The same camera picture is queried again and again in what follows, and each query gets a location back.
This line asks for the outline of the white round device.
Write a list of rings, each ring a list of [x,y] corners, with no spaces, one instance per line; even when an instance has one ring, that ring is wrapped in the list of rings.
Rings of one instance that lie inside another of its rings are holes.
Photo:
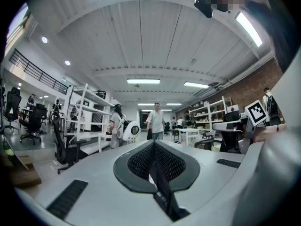
[[[137,121],[131,121],[124,130],[122,139],[126,142],[134,142],[140,132],[141,129],[139,123]]]

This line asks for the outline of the black balcony railing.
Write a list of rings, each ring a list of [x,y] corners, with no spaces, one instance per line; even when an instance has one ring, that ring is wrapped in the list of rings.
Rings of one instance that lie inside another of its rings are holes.
[[[19,67],[24,73],[32,76],[37,79],[39,82],[51,87],[52,89],[66,95],[68,87],[63,83],[59,82],[40,68],[38,68],[35,64],[33,64],[30,60],[28,60],[20,51],[17,49],[14,50],[11,55],[9,61]]]

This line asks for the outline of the white wall shelf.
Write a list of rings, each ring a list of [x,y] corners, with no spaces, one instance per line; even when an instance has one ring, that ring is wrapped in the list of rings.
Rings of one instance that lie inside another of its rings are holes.
[[[232,106],[231,98],[222,96],[218,101],[205,101],[201,107],[189,110],[194,127],[203,131],[212,130],[214,124],[223,122],[229,106]]]

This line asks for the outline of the black office chair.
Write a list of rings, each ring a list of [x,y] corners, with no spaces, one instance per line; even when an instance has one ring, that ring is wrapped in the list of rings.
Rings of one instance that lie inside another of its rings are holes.
[[[18,119],[19,115],[19,104],[21,102],[22,97],[20,96],[20,90],[16,87],[13,87],[10,91],[7,92],[7,101],[4,117],[9,122],[9,125],[6,125],[4,128],[9,128],[12,133],[14,133],[15,129],[19,130],[11,125],[11,122],[14,122]]]
[[[59,122],[61,118],[58,112],[53,113],[52,125],[54,127],[55,132],[55,157],[58,163],[61,165],[67,165],[66,167],[62,167],[57,169],[58,175],[61,174],[62,171],[69,169],[74,164],[78,163],[80,160],[88,157],[88,154],[81,150],[81,146],[86,140],[75,141],[75,147],[67,147],[63,138],[61,137],[59,131]]]
[[[240,112],[234,111],[224,116],[223,122],[214,123],[213,130],[221,133],[220,152],[246,154],[249,139],[245,138],[247,117],[240,118]]]
[[[37,132],[41,128],[42,117],[46,114],[46,108],[42,104],[36,104],[32,112],[29,112],[28,120],[19,120],[19,123],[24,126],[27,131],[26,134],[20,136],[19,142],[22,143],[25,139],[32,140],[35,144],[36,140],[42,142],[41,137],[37,136]]]

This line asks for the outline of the white table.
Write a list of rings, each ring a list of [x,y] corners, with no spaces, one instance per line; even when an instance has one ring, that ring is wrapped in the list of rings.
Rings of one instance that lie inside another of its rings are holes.
[[[198,129],[178,129],[178,131],[180,144],[195,147],[195,143],[201,139],[200,131]]]

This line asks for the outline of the ceiling light panel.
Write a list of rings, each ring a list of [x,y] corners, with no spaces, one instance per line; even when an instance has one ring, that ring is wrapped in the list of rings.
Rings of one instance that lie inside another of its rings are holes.
[[[205,84],[200,84],[200,83],[193,83],[193,82],[185,82],[184,86],[187,87],[194,87],[194,88],[200,88],[200,89],[207,89],[209,88],[209,85],[205,85]]]
[[[236,21],[245,29],[245,31],[249,34],[249,36],[252,38],[252,40],[256,44],[256,46],[260,47],[262,45],[262,40],[261,40],[258,32],[255,30],[255,28],[251,24],[251,22],[244,15],[244,13],[239,12],[236,16]]]
[[[160,79],[127,79],[128,84],[160,84]]]

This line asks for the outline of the person's right forearm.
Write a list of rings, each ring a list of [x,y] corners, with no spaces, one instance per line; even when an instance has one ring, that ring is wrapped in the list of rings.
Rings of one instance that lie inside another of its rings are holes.
[[[279,124],[279,132],[286,129],[286,124]],[[269,136],[277,133],[277,125],[266,126],[266,127],[256,127],[253,132],[252,141],[256,142],[264,142]]]

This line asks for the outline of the white shelf rack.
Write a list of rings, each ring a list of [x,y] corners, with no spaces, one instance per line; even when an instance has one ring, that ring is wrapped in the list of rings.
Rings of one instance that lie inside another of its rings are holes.
[[[92,91],[88,84],[82,87],[69,86],[65,91],[64,142],[70,145],[85,140],[81,150],[87,154],[101,152],[111,140],[108,126],[113,105],[100,94],[100,91]]]

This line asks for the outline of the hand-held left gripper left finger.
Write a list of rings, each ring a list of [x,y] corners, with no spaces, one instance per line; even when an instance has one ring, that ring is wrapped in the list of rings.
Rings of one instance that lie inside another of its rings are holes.
[[[129,191],[113,173],[114,162],[141,145],[143,142],[136,142],[93,154],[55,177],[35,198],[20,189],[16,193],[30,213],[47,226],[170,226],[171,219],[151,194]],[[76,179],[88,185],[61,220],[47,211],[47,207]]]

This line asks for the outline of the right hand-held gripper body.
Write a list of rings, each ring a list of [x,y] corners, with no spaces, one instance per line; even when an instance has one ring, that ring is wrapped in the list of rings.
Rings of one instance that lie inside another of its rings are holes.
[[[240,121],[245,125],[243,138],[238,141],[240,153],[246,153],[253,137],[255,128],[266,120],[267,113],[259,100],[254,101],[239,116]]]

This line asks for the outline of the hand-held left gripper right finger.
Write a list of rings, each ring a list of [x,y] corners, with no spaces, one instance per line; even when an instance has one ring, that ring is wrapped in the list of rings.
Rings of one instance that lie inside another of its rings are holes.
[[[258,162],[259,144],[251,145],[246,154],[236,154],[162,142],[196,159],[200,174],[188,190],[174,194],[190,215],[172,222],[165,214],[156,213],[154,226],[233,226],[239,197]]]

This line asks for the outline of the wooden step platform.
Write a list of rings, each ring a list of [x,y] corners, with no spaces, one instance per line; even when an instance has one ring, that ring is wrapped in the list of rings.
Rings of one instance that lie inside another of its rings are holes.
[[[29,156],[21,156],[20,159],[27,169],[15,166],[9,167],[9,178],[12,185],[20,189],[28,189],[40,185],[41,178],[34,169],[31,158]]]

